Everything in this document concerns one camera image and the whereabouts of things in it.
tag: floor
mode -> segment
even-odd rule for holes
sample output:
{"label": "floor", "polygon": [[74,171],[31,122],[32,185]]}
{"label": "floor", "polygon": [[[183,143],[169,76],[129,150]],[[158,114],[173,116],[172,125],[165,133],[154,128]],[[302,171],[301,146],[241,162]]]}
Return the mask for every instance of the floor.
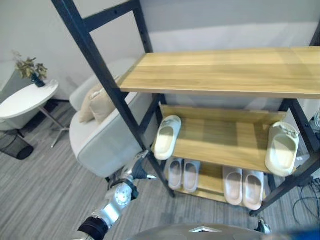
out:
{"label": "floor", "polygon": [[[69,103],[60,103],[53,111],[65,125],[74,113]],[[107,182],[77,163],[68,134],[53,149],[50,147],[58,131],[49,119],[33,131],[22,132],[35,147],[32,155],[19,161],[0,154],[0,239],[72,239],[82,221],[104,198]],[[170,198],[157,180],[141,180],[137,187],[139,198],[126,209],[106,239],[124,240],[141,231],[175,223],[217,223],[248,229],[257,226],[257,219],[250,217],[244,207],[182,193]],[[293,189],[262,212],[274,232],[317,223],[301,202],[296,215],[302,225],[295,222],[292,207],[300,198],[299,190]]]}

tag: slipper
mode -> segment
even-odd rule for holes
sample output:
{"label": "slipper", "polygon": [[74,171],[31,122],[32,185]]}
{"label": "slipper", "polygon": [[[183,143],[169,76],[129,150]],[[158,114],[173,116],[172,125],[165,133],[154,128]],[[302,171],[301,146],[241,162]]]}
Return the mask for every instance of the slipper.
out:
{"label": "slipper", "polygon": [[200,162],[188,160],[184,161],[183,187],[188,193],[193,193],[198,188]]}
{"label": "slipper", "polygon": [[181,188],[183,159],[174,158],[169,166],[169,187],[173,190]]}
{"label": "slipper", "polygon": [[176,115],[167,116],[161,123],[154,146],[154,156],[158,160],[169,159],[175,150],[181,119]]}
{"label": "slipper", "polygon": [[264,173],[243,170],[243,204],[251,210],[258,210],[264,193]]}
{"label": "slipper", "polygon": [[297,130],[286,122],[276,122],[269,130],[269,143],[265,166],[275,175],[287,177],[292,174],[299,136]]}
{"label": "slipper", "polygon": [[242,202],[243,171],[241,168],[223,167],[223,191],[226,201],[231,205]]}

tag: white wall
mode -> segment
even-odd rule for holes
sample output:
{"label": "white wall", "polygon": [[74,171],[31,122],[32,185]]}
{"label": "white wall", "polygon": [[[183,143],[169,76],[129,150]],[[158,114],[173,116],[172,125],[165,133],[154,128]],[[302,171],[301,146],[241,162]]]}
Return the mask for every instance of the white wall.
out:
{"label": "white wall", "polygon": [[319,0],[141,0],[155,52],[308,46]]}
{"label": "white wall", "polygon": [[[75,0],[83,17],[120,2]],[[94,31],[92,36],[106,63],[124,57],[138,58],[144,52],[132,14]],[[55,96],[58,99],[68,99],[93,74],[50,0],[0,1],[0,62],[11,60],[12,50],[24,57],[37,57],[39,63],[45,64],[48,78],[60,83]]]}
{"label": "white wall", "polygon": [[[75,0],[83,17],[121,0]],[[307,46],[320,18],[319,0],[141,0],[155,52]],[[92,33],[106,63],[139,57],[132,14]],[[93,74],[50,0],[0,1],[0,62],[11,50],[45,63],[60,82],[59,99]]]}

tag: wastebasket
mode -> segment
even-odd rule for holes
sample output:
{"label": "wastebasket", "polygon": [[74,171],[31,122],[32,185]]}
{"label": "wastebasket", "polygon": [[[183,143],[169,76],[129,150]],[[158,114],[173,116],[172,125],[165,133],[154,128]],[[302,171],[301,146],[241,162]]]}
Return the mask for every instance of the wastebasket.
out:
{"label": "wastebasket", "polygon": [[17,131],[0,132],[0,152],[18,160],[26,159],[34,148],[23,140]]}

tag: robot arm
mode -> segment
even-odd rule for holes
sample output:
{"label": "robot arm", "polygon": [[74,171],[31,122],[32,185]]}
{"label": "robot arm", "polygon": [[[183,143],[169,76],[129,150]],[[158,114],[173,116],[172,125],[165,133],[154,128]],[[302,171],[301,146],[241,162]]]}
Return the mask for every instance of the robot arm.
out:
{"label": "robot arm", "polygon": [[114,182],[103,202],[79,227],[76,240],[103,240],[108,230],[120,218],[125,207],[139,195],[133,184],[135,179],[153,179],[142,168],[142,160],[149,151],[138,153],[132,162],[124,167],[120,180]]}

